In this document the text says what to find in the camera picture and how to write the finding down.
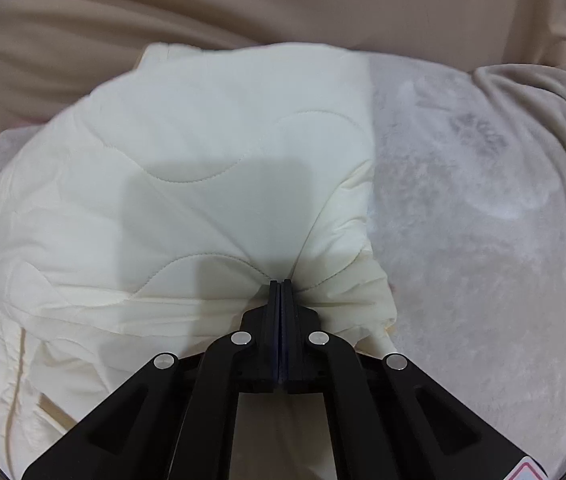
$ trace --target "bedsheet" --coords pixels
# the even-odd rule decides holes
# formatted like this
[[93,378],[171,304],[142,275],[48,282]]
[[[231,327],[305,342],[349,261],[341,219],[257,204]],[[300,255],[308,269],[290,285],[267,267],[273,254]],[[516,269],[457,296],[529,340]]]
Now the bedsheet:
[[464,71],[566,69],[566,0],[0,0],[0,132],[47,122],[157,41],[311,41]]

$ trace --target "red and white sticker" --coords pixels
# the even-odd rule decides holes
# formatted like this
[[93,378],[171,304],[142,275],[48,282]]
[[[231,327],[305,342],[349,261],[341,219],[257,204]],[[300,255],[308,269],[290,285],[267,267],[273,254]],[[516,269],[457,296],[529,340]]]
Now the red and white sticker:
[[505,480],[547,480],[547,476],[534,460],[526,456],[512,469]]

